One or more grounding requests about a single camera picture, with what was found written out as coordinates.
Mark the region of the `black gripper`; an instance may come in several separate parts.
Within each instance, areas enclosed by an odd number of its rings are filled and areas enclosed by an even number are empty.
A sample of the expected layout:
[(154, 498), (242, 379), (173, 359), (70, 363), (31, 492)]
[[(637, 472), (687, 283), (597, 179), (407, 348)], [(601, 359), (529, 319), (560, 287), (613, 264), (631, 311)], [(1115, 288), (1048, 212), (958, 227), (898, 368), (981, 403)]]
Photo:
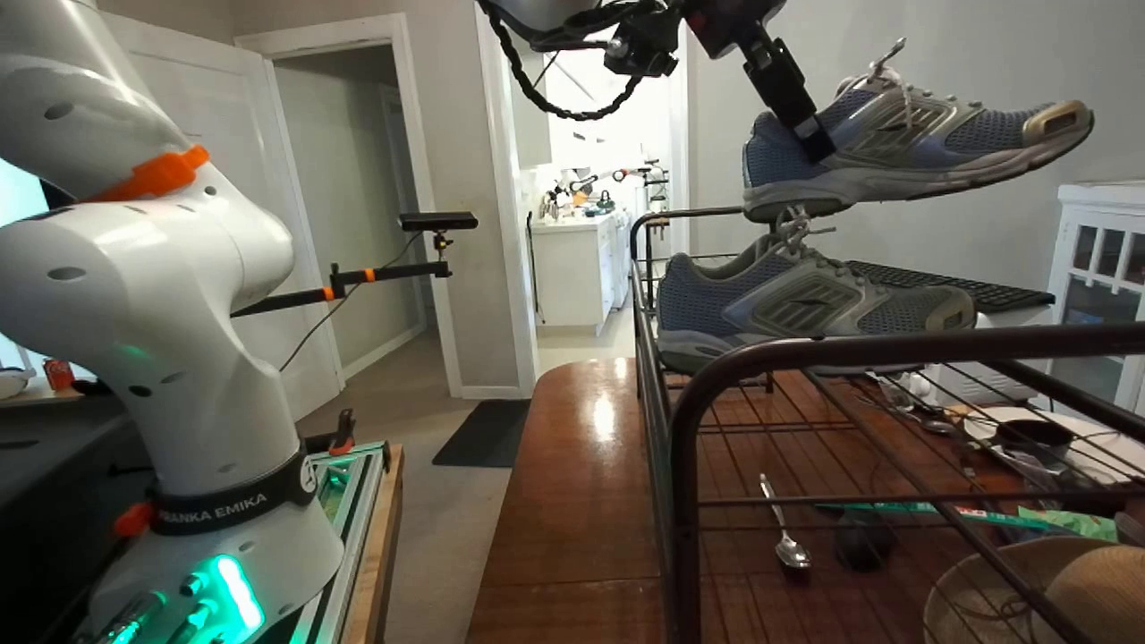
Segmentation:
[(797, 138), (807, 162), (825, 162), (833, 153), (833, 138), (818, 122), (805, 76), (786, 44), (766, 31), (766, 22), (782, 4), (786, 0), (683, 0), (683, 18), (709, 58), (739, 50), (745, 76), (757, 88), (763, 103)]

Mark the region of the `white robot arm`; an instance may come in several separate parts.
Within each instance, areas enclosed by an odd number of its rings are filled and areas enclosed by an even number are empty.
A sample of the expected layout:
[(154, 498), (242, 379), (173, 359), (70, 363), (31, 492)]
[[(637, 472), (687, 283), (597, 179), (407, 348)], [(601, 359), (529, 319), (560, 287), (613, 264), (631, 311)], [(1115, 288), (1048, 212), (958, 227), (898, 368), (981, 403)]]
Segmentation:
[(99, 374), (154, 466), (80, 634), (255, 644), (343, 563), (284, 379), (234, 330), (291, 275), (287, 226), (154, 103), (89, 0), (0, 0), (0, 150), (65, 194), (0, 227), (3, 334)]

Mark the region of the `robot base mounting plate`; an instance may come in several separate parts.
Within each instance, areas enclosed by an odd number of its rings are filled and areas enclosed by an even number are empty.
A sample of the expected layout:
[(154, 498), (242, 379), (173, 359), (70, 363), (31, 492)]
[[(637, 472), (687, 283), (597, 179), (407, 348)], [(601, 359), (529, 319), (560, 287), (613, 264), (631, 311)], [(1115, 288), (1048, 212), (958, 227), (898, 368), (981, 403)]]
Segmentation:
[(298, 455), (279, 480), (157, 498), (69, 644), (378, 644), (399, 450)]

